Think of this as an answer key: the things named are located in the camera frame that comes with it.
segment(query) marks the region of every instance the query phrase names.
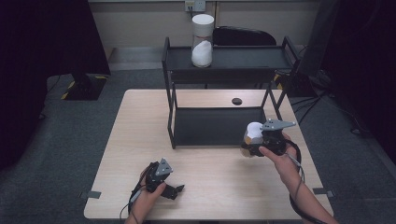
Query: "black stand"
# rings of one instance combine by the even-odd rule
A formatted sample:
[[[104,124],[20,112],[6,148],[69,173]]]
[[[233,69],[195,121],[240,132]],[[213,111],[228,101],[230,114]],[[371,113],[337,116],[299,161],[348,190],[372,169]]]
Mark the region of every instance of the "black stand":
[[[73,73],[74,81],[62,96],[63,100],[95,101],[99,98],[107,77],[89,77],[85,73]]]

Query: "human hand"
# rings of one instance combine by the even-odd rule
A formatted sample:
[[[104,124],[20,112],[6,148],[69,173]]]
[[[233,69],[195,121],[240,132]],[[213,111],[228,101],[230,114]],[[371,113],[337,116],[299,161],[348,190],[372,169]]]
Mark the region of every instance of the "human hand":
[[[145,176],[143,176],[140,185],[141,186],[146,185]],[[146,218],[147,214],[149,213],[149,211],[151,210],[151,208],[154,206],[157,199],[161,196],[161,194],[165,190],[165,187],[166,184],[163,182],[152,193],[148,192],[146,188],[143,187],[141,189],[140,195],[134,201],[131,209],[131,214],[125,220],[125,223],[132,224],[132,223],[136,223],[136,221],[137,221],[136,224],[142,223],[143,220]]]
[[[283,133],[283,136],[286,139],[290,140],[290,137],[287,134]],[[298,174],[298,168],[294,161],[292,161],[291,158],[287,155],[289,154],[293,158],[296,158],[297,152],[293,146],[291,146],[290,144],[286,144],[287,154],[285,153],[282,156],[277,156],[274,152],[266,147],[259,147],[259,151],[262,153],[262,155],[268,157],[268,159],[270,159],[274,163],[282,182],[286,186],[295,184],[296,182],[300,181],[301,178]]]

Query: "white container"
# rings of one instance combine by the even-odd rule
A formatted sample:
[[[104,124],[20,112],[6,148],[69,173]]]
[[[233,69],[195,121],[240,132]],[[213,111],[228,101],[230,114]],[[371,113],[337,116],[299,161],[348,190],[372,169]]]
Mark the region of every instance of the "white container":
[[[212,64],[212,33],[215,19],[206,14],[192,18],[191,60],[197,67],[208,67]]]

